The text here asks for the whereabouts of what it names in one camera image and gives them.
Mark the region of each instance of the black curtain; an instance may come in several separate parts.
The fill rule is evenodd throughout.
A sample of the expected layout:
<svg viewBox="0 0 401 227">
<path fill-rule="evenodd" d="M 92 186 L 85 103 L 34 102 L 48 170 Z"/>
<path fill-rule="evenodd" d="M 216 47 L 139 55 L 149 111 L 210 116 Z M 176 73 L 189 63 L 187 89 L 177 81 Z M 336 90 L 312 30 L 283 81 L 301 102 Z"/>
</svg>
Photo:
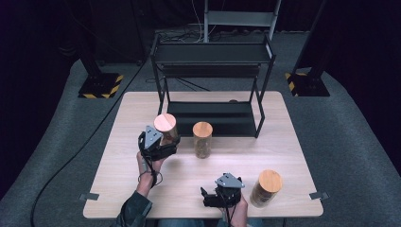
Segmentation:
<svg viewBox="0 0 401 227">
<path fill-rule="evenodd" d="M 0 8 L 0 198 L 47 129 L 74 61 L 59 50 L 64 23 L 53 4 L 3 1 Z"/>
<path fill-rule="evenodd" d="M 327 0 L 300 56 L 299 68 L 321 67 L 344 86 L 400 173 L 398 9 L 396 0 Z M 327 61 L 320 61 L 323 56 Z"/>
</svg>

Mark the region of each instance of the sleeve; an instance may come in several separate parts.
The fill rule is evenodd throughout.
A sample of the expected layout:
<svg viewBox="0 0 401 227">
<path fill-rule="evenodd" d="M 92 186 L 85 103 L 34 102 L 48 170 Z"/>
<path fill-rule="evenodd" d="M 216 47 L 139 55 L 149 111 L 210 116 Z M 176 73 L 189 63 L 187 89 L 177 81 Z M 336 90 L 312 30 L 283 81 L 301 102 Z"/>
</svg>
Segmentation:
<svg viewBox="0 0 401 227">
<path fill-rule="evenodd" d="M 124 202 L 120 214 L 111 227 L 142 227 L 151 205 L 151 201 L 135 191 Z"/>
</svg>

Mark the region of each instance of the wooden table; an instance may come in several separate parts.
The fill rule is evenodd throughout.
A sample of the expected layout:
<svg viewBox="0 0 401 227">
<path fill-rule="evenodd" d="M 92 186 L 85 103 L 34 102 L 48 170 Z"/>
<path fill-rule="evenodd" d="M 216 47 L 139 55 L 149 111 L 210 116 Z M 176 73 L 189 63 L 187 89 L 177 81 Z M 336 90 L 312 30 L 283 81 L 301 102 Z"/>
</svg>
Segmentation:
<svg viewBox="0 0 401 227">
<path fill-rule="evenodd" d="M 249 92 L 171 92 L 170 95 L 182 101 L 249 98 Z M 137 138 L 146 125 L 152 126 L 158 107 L 156 92 L 124 95 L 91 188 L 91 193 L 99 197 L 97 201 L 86 201 L 83 210 L 86 218 L 115 218 L 135 190 L 139 175 Z M 183 137 L 177 154 L 162 166 L 164 180 L 149 193 L 153 207 L 148 218 L 221 218 L 217 208 L 203 206 L 201 186 L 214 194 L 215 180 L 230 172 L 242 178 L 245 184 L 242 193 L 249 201 L 259 173 L 267 168 L 281 175 L 283 188 L 265 208 L 256 208 L 249 202 L 250 218 L 320 216 L 323 207 L 319 200 L 309 198 L 309 193 L 316 192 L 315 184 L 281 94 L 266 92 L 263 107 L 266 120 L 257 139 L 213 137 L 212 152 L 207 159 L 198 159 L 193 138 Z M 254 108 L 258 122 L 256 101 Z"/>
</svg>

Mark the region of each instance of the small black clip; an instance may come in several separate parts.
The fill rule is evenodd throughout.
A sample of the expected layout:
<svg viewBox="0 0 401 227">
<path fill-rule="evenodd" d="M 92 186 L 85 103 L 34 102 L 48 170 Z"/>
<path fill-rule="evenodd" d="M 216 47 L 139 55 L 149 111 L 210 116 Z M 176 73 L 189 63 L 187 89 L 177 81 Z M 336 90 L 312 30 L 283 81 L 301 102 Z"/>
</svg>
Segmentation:
<svg viewBox="0 0 401 227">
<path fill-rule="evenodd" d="M 80 194 L 79 200 L 80 201 L 97 201 L 97 198 L 99 198 L 99 194 L 94 194 L 94 193 L 86 193 L 86 194 Z"/>
<path fill-rule="evenodd" d="M 310 193 L 309 197 L 311 200 L 321 199 L 321 201 L 323 201 L 325 199 L 329 199 L 330 195 L 327 192 L 315 192 Z"/>
</svg>

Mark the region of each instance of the wrist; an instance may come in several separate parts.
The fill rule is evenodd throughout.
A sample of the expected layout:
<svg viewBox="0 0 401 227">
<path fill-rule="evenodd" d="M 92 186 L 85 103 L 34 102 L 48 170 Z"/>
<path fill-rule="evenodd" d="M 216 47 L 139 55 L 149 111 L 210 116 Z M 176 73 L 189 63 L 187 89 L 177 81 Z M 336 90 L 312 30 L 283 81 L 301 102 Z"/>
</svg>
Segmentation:
<svg viewBox="0 0 401 227">
<path fill-rule="evenodd" d="M 139 177 L 139 183 L 136 187 L 136 191 L 144 197 L 148 196 L 148 193 L 153 184 L 153 177 L 150 172 L 145 172 Z"/>
</svg>

